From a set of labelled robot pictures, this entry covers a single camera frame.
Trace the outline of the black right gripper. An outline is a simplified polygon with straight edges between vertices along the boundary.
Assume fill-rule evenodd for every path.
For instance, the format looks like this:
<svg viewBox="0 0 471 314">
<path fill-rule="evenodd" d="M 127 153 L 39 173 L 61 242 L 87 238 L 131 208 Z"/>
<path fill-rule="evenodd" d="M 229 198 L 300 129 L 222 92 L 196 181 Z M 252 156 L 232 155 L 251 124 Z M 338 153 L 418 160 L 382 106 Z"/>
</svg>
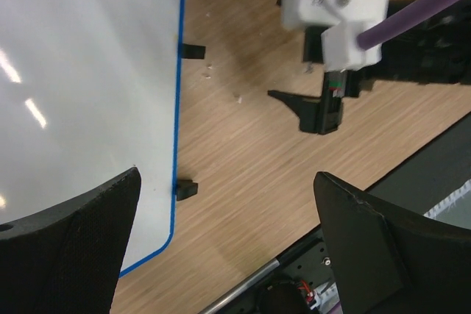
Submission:
<svg viewBox="0 0 471 314">
<path fill-rule="evenodd" d="M 302 131 L 328 134 L 341 123 L 343 98 L 357 98 L 376 79 L 470 84 L 470 0 L 461 0 L 381 46 L 380 62 L 324 75 L 320 102 L 302 113 Z"/>
</svg>

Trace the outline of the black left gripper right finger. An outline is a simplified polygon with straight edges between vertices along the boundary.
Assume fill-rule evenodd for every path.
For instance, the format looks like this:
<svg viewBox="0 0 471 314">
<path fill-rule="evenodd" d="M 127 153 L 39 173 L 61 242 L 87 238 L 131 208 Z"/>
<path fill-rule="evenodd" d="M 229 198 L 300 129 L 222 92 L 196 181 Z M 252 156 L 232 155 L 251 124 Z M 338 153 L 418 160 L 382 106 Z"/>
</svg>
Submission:
<svg viewBox="0 0 471 314">
<path fill-rule="evenodd" d="M 344 313 L 469 313 L 470 231 L 319 172 L 314 196 Z"/>
</svg>

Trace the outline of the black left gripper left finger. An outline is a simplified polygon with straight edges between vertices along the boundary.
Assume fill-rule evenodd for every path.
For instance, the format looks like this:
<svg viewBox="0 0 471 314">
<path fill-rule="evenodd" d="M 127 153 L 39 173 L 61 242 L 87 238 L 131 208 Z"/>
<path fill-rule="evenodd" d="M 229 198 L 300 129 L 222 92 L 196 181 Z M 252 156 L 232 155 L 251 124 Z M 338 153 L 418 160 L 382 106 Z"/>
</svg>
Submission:
<svg viewBox="0 0 471 314">
<path fill-rule="evenodd" d="M 141 190 L 131 168 L 1 225 L 2 313 L 108 313 Z"/>
</svg>

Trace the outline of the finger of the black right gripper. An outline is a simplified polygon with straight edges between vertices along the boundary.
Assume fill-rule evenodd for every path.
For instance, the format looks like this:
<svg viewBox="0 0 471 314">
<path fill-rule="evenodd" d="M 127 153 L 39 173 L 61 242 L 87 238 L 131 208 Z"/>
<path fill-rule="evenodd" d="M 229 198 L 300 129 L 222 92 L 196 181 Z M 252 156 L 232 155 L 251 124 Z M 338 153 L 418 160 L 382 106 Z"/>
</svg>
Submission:
<svg viewBox="0 0 471 314">
<path fill-rule="evenodd" d="M 279 90 L 268 90 L 268 96 L 281 101 L 299 119 L 299 130 L 305 133 L 317 133 L 317 116 L 320 98 L 287 93 Z"/>
</svg>

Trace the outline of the blue framed whiteboard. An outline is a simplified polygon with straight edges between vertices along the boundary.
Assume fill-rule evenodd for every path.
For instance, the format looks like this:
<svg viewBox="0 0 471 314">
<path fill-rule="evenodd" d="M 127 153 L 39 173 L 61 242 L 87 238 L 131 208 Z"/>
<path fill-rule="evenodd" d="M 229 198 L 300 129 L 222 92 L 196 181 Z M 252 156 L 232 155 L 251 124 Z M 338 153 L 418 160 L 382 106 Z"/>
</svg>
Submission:
<svg viewBox="0 0 471 314">
<path fill-rule="evenodd" d="M 171 242 L 185 0 L 1 0 L 1 222 L 129 168 L 141 194 L 121 266 Z"/>
</svg>

